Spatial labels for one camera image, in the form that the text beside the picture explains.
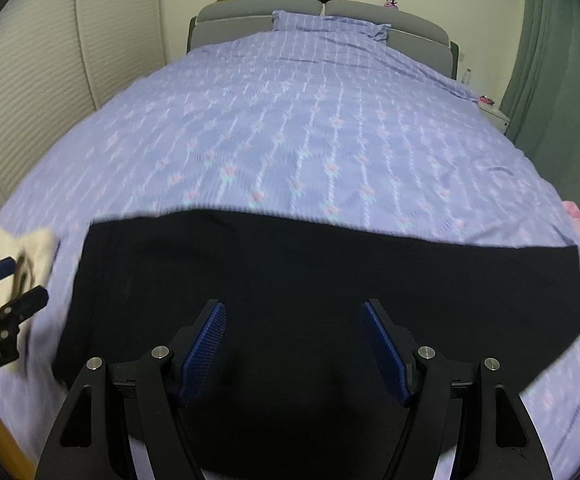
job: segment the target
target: purple pillowcase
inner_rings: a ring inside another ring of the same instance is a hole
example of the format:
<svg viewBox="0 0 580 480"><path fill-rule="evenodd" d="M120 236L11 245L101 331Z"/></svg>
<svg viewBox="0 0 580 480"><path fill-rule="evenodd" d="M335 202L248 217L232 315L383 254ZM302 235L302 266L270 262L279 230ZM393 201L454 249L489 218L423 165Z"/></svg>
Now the purple pillowcase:
<svg viewBox="0 0 580 480"><path fill-rule="evenodd" d="M272 13L273 30L301 30L304 32L356 32L371 40L385 43L390 30L390 23L375 25L363 20L344 18L342 16L312 16L295 14L284 10Z"/></svg>

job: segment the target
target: curtain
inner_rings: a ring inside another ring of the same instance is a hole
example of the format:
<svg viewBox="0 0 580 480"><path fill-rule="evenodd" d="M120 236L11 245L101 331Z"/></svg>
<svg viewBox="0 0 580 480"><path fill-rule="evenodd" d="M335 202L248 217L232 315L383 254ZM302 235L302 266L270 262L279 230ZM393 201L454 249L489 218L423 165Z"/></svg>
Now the curtain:
<svg viewBox="0 0 580 480"><path fill-rule="evenodd" d="M580 208L580 1L526 0L506 135Z"/></svg>

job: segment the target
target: white nightstand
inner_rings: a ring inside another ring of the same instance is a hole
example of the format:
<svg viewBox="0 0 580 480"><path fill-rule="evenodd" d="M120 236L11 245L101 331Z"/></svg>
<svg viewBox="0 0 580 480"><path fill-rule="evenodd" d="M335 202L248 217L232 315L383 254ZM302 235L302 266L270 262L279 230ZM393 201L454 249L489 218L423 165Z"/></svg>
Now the white nightstand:
<svg viewBox="0 0 580 480"><path fill-rule="evenodd" d="M481 101L479 101L479 110L490 121L490 124L499 130L499 132L505 134L510 124L510 119L501 110L492 105L486 105Z"/></svg>

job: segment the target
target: water bottle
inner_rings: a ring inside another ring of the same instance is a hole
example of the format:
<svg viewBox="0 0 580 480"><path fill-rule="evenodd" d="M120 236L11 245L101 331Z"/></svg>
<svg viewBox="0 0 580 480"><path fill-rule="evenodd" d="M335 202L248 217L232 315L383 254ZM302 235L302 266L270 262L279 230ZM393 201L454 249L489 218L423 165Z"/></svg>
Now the water bottle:
<svg viewBox="0 0 580 480"><path fill-rule="evenodd" d="M464 74L463 78L461 79L461 82L464 85L469 85L471 78L472 78L472 70L468 69L465 71L465 74Z"/></svg>

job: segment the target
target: patterned bedsheet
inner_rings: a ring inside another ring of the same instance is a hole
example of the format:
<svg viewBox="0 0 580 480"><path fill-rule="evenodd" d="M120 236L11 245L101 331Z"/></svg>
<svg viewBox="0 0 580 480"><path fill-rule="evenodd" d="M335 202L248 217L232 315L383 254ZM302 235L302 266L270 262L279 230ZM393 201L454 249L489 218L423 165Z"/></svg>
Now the patterned bedsheet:
<svg viewBox="0 0 580 480"><path fill-rule="evenodd" d="M93 220L222 206L462 244L580 247L560 197L475 100L361 34L287 30L199 48L75 126L0 213L16 234L60 237L26 373L0 370L0 416L22 449L39 458L65 396L50 362ZM580 336L522 397L566 480L580 465ZM442 457L438 480L451 463Z"/></svg>

